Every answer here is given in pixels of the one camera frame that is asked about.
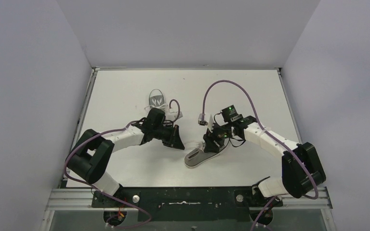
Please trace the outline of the grey canvas sneaker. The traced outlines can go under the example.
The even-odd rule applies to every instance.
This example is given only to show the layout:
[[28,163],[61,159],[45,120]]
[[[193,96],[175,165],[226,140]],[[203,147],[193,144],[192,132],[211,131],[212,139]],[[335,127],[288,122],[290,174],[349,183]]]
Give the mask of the grey canvas sneaker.
[[202,163],[211,160],[217,156],[220,156],[222,152],[227,148],[229,142],[223,147],[219,148],[219,152],[205,152],[207,149],[206,142],[200,142],[197,147],[193,148],[185,157],[184,164],[187,168],[196,168]]
[[157,108],[165,111],[167,106],[168,105],[162,91],[160,89],[153,89],[148,96],[148,106],[146,106],[144,110],[148,112],[152,108]]

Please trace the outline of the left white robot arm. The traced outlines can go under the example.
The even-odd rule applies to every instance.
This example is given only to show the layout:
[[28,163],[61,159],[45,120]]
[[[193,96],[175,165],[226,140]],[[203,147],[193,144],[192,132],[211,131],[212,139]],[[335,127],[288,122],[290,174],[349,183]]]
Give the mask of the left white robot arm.
[[157,139],[169,148],[184,150],[179,126],[166,121],[165,112],[152,108],[147,117],[134,121],[122,129],[114,129],[111,138],[93,129],[86,130],[65,161],[65,167],[75,172],[80,181],[104,192],[104,199],[111,205],[123,200],[121,185],[106,172],[112,153],[143,145]]

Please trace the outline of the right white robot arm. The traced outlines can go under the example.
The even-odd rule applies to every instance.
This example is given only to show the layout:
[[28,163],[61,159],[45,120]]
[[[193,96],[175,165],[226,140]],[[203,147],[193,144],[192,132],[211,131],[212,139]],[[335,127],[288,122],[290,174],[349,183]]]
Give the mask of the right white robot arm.
[[258,145],[281,162],[281,177],[267,177],[254,184],[251,197],[257,205],[265,205],[272,196],[278,195],[301,198],[326,181],[316,148],[311,143],[300,144],[260,127],[255,117],[244,117],[233,105],[219,114],[224,119],[223,125],[219,125],[213,116],[206,120],[206,116],[200,114],[198,118],[199,125],[208,127],[203,136],[205,153],[218,154],[224,148],[225,140],[238,137],[241,142]]

